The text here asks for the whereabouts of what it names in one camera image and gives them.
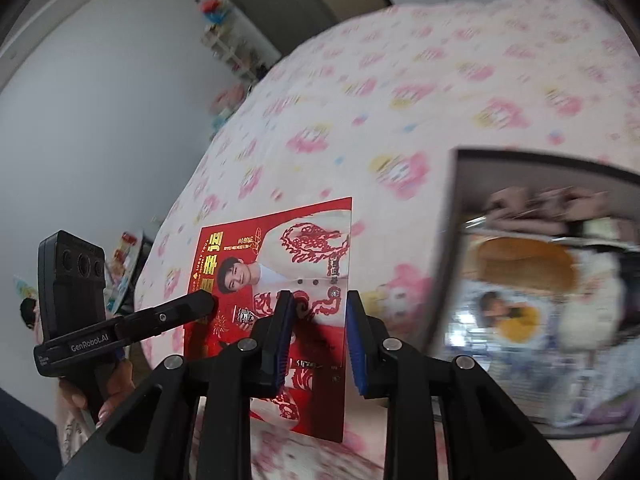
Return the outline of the person left hand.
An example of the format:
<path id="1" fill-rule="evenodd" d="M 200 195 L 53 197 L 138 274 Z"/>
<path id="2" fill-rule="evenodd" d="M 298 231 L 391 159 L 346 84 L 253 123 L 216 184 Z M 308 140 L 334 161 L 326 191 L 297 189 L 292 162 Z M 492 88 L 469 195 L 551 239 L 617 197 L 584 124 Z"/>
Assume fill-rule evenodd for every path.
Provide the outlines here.
<path id="1" fill-rule="evenodd" d="M 62 378 L 58 381 L 58 391 L 74 416 L 88 412 L 93 426 L 99 428 L 134 392 L 133 370 L 132 363 L 123 359 L 111 369 L 108 377 L 97 372 L 90 373 L 86 382 Z"/>

